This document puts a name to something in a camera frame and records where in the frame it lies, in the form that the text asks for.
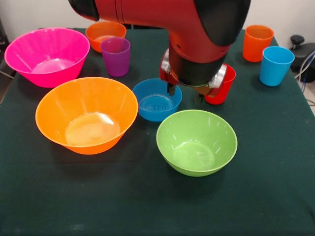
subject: black device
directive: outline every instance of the black device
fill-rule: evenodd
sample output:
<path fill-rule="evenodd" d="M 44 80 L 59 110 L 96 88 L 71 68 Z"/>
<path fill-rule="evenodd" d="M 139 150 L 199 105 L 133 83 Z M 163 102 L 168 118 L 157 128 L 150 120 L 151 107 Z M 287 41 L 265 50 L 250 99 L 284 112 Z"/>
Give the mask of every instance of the black device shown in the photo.
<path fill-rule="evenodd" d="M 290 50 L 295 55 L 295 60 L 291 65 L 291 70 L 294 73 L 299 73 L 305 59 L 311 53 L 314 53 L 315 43 L 304 43 L 305 38 L 301 35 L 293 35 L 291 37 L 291 42 L 293 46 Z M 313 60 L 310 67 L 302 74 L 301 78 L 302 81 L 305 79 L 306 83 L 310 83 L 315 80 L 315 60 Z"/>

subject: pink bowl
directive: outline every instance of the pink bowl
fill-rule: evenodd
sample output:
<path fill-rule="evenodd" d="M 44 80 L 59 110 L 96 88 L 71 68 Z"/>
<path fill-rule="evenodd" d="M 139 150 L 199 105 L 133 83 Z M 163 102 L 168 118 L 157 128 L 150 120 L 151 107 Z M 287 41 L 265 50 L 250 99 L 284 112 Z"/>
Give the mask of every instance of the pink bowl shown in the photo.
<path fill-rule="evenodd" d="M 40 87 L 54 88 L 75 79 L 90 50 L 88 39 L 66 28 L 26 33 L 6 49 L 4 59 L 14 70 Z"/>

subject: blue cup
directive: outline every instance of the blue cup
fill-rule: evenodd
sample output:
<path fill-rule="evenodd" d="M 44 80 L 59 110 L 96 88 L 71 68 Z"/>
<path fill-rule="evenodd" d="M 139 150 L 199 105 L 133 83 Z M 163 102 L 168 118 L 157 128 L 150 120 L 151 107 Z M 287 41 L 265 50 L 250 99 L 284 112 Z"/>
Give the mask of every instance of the blue cup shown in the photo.
<path fill-rule="evenodd" d="M 278 86 L 284 79 L 292 62 L 294 54 L 282 47 L 268 47 L 263 51 L 260 70 L 260 81 L 267 86 Z"/>

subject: orange cup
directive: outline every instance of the orange cup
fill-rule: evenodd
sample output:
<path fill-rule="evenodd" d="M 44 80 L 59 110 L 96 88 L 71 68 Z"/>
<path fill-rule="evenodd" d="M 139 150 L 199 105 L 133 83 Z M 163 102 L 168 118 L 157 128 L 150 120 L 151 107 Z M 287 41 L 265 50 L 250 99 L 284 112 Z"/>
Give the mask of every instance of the orange cup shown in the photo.
<path fill-rule="evenodd" d="M 274 32 L 266 26 L 253 25 L 246 28 L 243 56 L 250 62 L 260 62 L 262 52 L 271 44 Z"/>

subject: black knob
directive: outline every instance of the black knob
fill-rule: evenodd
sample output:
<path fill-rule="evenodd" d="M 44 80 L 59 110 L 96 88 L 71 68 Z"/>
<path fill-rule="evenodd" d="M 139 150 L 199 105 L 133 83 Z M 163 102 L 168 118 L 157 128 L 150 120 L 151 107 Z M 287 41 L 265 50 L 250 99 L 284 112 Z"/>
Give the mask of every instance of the black knob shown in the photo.
<path fill-rule="evenodd" d="M 305 38 L 301 35 L 294 35 L 291 37 L 291 42 L 295 46 L 299 46 L 301 43 L 304 43 Z"/>

